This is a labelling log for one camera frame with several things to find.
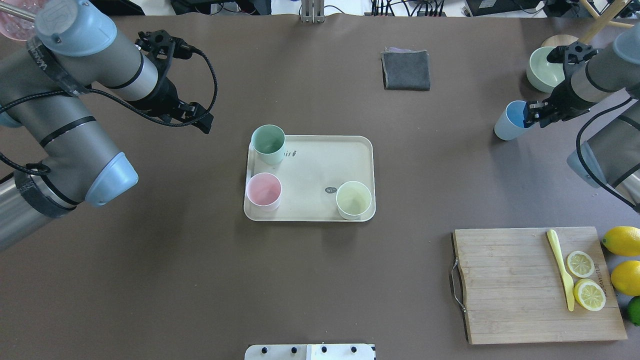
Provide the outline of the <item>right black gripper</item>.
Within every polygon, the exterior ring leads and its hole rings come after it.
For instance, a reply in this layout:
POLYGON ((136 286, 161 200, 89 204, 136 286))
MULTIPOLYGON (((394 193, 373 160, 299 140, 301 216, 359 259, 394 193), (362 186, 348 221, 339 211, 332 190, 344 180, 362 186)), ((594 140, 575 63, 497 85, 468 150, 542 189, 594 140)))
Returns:
POLYGON ((547 55, 548 62, 562 64, 565 79, 546 99, 526 102, 526 128, 534 126, 535 123, 544 128, 551 123, 568 121, 589 112, 592 103, 576 94, 571 86, 571 77, 599 52, 599 48, 576 41, 568 46, 555 47, 547 55))

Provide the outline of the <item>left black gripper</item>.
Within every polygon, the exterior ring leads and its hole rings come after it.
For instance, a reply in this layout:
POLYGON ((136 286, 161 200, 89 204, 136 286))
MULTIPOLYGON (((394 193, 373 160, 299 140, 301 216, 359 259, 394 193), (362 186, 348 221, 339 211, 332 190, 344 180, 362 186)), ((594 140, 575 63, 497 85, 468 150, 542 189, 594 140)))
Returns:
POLYGON ((189 60, 196 48, 184 39, 170 35, 166 30, 140 31, 135 45, 146 52, 157 71, 156 84, 144 98, 131 102, 131 105, 147 116, 158 117, 164 122, 172 119, 180 122, 192 122, 192 125, 204 134, 210 134, 214 116, 209 111, 199 111, 196 102, 180 100, 178 91, 168 78, 173 59, 189 60))

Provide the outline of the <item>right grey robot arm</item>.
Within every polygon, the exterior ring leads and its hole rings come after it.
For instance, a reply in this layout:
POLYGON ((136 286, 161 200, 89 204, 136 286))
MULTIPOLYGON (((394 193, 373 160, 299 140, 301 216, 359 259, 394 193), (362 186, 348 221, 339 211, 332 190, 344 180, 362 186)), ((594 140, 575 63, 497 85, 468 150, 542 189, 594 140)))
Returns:
POLYGON ((567 164, 585 182, 639 210, 640 28, 625 30, 605 48, 576 41, 550 51, 564 79, 542 101, 528 101, 523 125, 547 127, 587 114, 619 91, 627 99, 594 114, 579 130, 567 164))

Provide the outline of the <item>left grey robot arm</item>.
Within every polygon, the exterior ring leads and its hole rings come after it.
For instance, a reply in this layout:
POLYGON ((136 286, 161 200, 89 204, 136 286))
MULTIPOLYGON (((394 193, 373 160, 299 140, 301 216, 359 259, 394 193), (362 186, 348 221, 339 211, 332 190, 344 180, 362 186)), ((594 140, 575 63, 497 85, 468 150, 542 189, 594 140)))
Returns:
POLYGON ((1 125, 25 128, 46 152, 1 180, 1 249, 70 214, 102 207, 138 183, 138 174, 81 100, 98 94, 153 123, 209 133, 212 105, 185 102, 167 77, 174 59, 199 48, 165 30, 135 42, 88 0, 51 0, 34 18, 25 50, 1 61, 1 125))

